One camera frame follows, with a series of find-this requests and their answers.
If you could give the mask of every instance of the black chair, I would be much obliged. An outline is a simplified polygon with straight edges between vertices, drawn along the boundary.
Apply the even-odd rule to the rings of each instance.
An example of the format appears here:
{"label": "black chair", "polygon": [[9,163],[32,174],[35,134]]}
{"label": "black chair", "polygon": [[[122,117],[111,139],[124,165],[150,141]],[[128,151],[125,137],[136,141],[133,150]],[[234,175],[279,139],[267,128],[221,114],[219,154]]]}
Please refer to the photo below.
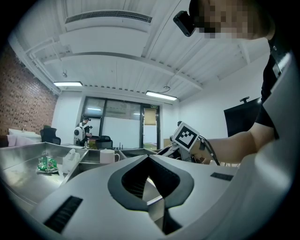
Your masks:
{"label": "black chair", "polygon": [[113,141],[109,136],[100,136],[100,139],[95,141],[97,149],[112,149],[113,150]]}
{"label": "black chair", "polygon": [[42,137],[42,143],[53,143],[56,145],[60,145],[61,139],[55,134],[56,128],[47,127],[40,131]]}

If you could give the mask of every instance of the green packet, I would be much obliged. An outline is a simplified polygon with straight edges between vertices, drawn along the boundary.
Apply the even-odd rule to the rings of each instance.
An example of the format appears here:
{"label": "green packet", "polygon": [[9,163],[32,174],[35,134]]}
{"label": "green packet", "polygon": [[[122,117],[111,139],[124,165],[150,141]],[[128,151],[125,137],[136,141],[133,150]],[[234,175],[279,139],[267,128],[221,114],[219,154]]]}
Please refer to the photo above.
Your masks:
{"label": "green packet", "polygon": [[58,172],[57,163],[50,157],[40,157],[38,159],[37,171],[42,173]]}

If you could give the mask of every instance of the brick wall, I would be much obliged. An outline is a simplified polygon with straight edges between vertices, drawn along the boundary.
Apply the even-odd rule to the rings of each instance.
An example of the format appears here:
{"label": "brick wall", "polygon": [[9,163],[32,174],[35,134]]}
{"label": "brick wall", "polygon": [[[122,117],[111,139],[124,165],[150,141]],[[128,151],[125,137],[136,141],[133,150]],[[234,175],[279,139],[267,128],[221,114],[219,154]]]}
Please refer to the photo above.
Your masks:
{"label": "brick wall", "polygon": [[40,134],[44,125],[51,126],[58,96],[54,96],[19,62],[7,44],[0,52],[0,135],[8,129]]}

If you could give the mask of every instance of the white mug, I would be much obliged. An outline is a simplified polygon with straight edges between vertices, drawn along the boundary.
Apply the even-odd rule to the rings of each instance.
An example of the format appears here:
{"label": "white mug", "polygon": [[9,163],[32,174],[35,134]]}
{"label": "white mug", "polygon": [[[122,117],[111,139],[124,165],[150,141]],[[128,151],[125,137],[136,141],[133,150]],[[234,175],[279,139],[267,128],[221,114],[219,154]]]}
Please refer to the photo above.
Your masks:
{"label": "white mug", "polygon": [[120,160],[120,155],[114,153],[114,150],[103,149],[100,151],[100,163],[114,163],[114,156],[118,155]]}

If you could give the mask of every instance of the ceiling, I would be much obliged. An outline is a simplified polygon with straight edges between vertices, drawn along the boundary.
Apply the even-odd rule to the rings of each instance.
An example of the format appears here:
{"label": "ceiling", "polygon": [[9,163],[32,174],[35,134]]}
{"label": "ceiling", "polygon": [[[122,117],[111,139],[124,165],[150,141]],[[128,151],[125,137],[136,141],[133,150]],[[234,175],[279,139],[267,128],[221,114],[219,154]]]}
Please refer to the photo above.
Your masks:
{"label": "ceiling", "polygon": [[[188,5],[189,0],[42,0],[23,17],[9,42],[55,93],[79,89],[57,89],[54,81],[81,81],[83,91],[139,98],[168,85],[167,94],[180,101],[269,51],[265,39],[207,39],[196,32],[184,36],[173,17]],[[152,21],[102,17],[65,23],[68,17],[98,10],[131,11]]]}

